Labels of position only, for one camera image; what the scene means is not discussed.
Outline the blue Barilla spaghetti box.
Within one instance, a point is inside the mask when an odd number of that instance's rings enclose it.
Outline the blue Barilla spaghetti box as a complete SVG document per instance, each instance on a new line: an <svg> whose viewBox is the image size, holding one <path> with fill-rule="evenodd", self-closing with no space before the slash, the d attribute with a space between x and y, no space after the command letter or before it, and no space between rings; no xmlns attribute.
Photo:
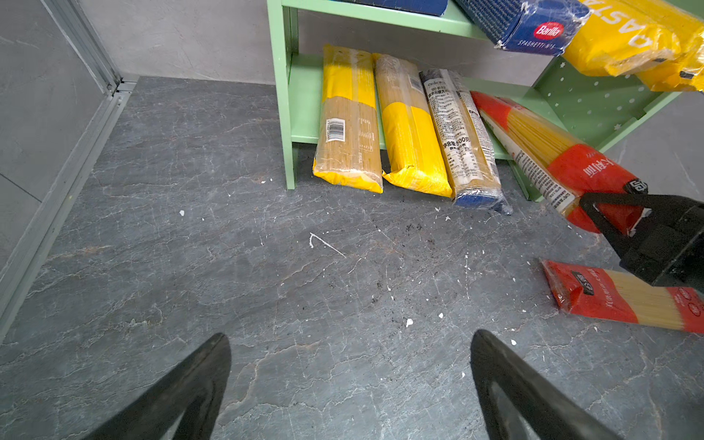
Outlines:
<svg viewBox="0 0 704 440"><path fill-rule="evenodd" d="M503 51L561 56L591 11L578 0L458 0L456 4Z"/></svg>

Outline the red spaghetti bag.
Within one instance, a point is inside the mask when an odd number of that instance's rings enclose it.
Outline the red spaghetti bag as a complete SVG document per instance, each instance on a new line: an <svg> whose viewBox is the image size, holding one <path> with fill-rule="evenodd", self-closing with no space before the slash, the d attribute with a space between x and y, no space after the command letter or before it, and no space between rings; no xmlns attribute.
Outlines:
<svg viewBox="0 0 704 440"><path fill-rule="evenodd" d="M471 93L485 125L544 199L574 226L599 229L579 206L587 193L647 194L647 184L563 128L508 98Z"/></svg>
<svg viewBox="0 0 704 440"><path fill-rule="evenodd" d="M557 306L572 315L703 332L703 301L686 287L654 287L634 275L542 260Z"/></svg>

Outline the clear white-label spaghetti bag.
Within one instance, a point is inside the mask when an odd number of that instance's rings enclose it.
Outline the clear white-label spaghetti bag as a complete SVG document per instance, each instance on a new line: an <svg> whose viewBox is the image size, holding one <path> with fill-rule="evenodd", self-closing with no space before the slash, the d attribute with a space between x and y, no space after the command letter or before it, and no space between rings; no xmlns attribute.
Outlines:
<svg viewBox="0 0 704 440"><path fill-rule="evenodd" d="M502 190L493 142L463 79L447 69L420 73L447 165L455 205L513 213Z"/></svg>

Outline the yellow spaghetti bag with lettering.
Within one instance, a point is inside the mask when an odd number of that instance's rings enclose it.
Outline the yellow spaghetti bag with lettering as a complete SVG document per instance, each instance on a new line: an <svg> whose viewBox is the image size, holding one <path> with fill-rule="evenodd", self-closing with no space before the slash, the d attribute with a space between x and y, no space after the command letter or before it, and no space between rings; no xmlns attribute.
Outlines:
<svg viewBox="0 0 704 440"><path fill-rule="evenodd" d="M590 16L563 58L584 75L644 72L682 53L673 31L623 1L581 0L581 4Z"/></svg>

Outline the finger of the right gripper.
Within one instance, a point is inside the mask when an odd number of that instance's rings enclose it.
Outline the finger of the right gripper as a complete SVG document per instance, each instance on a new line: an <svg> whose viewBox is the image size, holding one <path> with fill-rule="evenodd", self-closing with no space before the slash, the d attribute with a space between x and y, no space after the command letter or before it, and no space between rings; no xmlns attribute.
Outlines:
<svg viewBox="0 0 704 440"><path fill-rule="evenodd" d="M635 233L641 220L650 214L650 209L683 209L701 205L684 196L658 194L606 194L589 192L580 199L581 209L612 244L620 256L627 242Z"/></svg>

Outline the large yellow spaghetti bag front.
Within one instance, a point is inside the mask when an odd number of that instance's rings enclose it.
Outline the large yellow spaghetti bag front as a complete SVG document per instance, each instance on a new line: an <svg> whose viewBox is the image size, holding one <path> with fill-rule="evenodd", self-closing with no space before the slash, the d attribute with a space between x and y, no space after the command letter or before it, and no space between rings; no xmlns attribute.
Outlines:
<svg viewBox="0 0 704 440"><path fill-rule="evenodd" d="M449 198L448 181L434 121L418 68L408 60L375 53L374 73L394 186Z"/></svg>

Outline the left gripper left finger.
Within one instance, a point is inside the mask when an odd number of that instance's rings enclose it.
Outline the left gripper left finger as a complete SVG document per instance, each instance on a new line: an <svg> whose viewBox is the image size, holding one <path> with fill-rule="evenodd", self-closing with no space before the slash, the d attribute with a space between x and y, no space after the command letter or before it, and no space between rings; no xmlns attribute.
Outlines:
<svg viewBox="0 0 704 440"><path fill-rule="evenodd" d="M210 337L139 399L88 434L88 439L160 439L176 425L175 439L209 439L231 372L223 333Z"/></svg>

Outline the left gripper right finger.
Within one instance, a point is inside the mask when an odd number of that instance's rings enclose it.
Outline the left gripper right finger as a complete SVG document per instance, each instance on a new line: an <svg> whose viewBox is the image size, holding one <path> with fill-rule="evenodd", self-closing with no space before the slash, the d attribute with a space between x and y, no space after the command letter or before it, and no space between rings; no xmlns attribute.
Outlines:
<svg viewBox="0 0 704 440"><path fill-rule="evenodd" d="M488 330L473 335L471 371L490 439L618 439Z"/></svg>

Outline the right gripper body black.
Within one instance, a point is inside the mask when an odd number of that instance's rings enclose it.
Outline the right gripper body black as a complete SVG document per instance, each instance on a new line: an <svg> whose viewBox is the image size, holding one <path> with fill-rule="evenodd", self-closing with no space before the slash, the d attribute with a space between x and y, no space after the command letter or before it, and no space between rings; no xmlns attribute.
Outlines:
<svg viewBox="0 0 704 440"><path fill-rule="evenodd" d="M703 291L703 207L652 207L620 255L621 267L654 287Z"/></svg>

